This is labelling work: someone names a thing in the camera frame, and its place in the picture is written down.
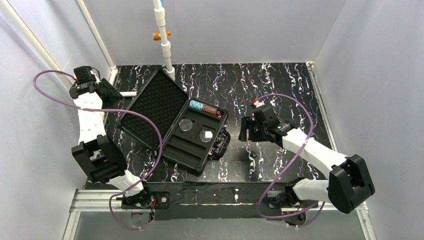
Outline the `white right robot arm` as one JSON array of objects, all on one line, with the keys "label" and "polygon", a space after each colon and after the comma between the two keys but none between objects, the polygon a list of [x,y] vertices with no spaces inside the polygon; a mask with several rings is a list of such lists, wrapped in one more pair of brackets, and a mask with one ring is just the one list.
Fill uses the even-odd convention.
[{"label": "white right robot arm", "polygon": [[324,174],[324,180],[299,177],[277,195],[265,195],[265,202],[274,207],[319,201],[331,203],[340,212],[349,214],[376,192],[361,156],[347,156],[324,146],[292,122],[279,120],[270,105],[256,107],[252,116],[242,117],[238,139],[274,143],[298,154]]}]

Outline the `blue poker chip stack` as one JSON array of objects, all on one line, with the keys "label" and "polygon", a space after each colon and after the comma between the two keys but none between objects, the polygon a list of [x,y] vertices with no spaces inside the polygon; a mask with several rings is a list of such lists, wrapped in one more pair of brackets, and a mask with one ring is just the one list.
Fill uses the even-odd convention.
[{"label": "blue poker chip stack", "polygon": [[189,102],[189,107],[198,111],[203,111],[204,108],[204,103],[196,101],[196,100],[191,100]]}]

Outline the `black poker set case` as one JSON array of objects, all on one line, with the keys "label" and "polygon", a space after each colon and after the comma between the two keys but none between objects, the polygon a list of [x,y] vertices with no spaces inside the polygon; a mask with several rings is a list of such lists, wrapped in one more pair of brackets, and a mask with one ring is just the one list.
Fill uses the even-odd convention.
[{"label": "black poker set case", "polygon": [[[153,122],[162,137],[162,157],[180,167],[199,175],[210,160],[219,160],[225,154],[231,140],[226,130],[228,111],[217,108],[222,117],[208,114],[189,107],[191,100],[210,105],[189,95],[162,70],[156,70],[117,119],[117,127],[147,148],[160,148],[156,130],[148,121],[131,114],[141,114]],[[184,119],[193,121],[190,131],[182,131],[179,122]],[[201,131],[210,130],[213,138],[202,142]]]}]

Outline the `brown poker chip stack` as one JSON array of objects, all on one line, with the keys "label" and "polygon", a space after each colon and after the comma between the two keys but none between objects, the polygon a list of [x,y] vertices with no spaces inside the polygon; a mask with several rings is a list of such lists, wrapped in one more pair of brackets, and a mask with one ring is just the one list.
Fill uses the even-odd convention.
[{"label": "brown poker chip stack", "polygon": [[213,106],[211,106],[211,105],[204,104],[202,106],[202,111],[205,112],[205,113],[208,113],[210,115],[216,116],[217,115],[217,112],[218,112],[218,109],[215,108],[215,107],[213,107]]}]

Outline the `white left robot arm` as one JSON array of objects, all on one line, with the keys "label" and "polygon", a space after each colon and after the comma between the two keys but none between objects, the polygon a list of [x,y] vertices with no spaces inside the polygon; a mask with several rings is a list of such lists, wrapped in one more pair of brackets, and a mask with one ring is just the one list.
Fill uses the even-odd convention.
[{"label": "white left robot arm", "polygon": [[146,208],[153,197],[138,176],[133,175],[118,146],[108,137],[101,109],[112,107],[122,95],[105,79],[83,77],[71,87],[70,96],[80,109],[78,145],[71,153],[88,179],[109,184],[124,192],[123,204]]}]

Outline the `clear round dealer button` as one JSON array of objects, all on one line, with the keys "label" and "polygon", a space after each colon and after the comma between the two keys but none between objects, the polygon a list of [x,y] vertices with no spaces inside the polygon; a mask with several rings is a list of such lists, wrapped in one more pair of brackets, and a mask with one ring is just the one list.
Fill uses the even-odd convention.
[{"label": "clear round dealer button", "polygon": [[209,143],[214,137],[214,133],[211,130],[202,130],[199,134],[199,139],[204,143]]}]

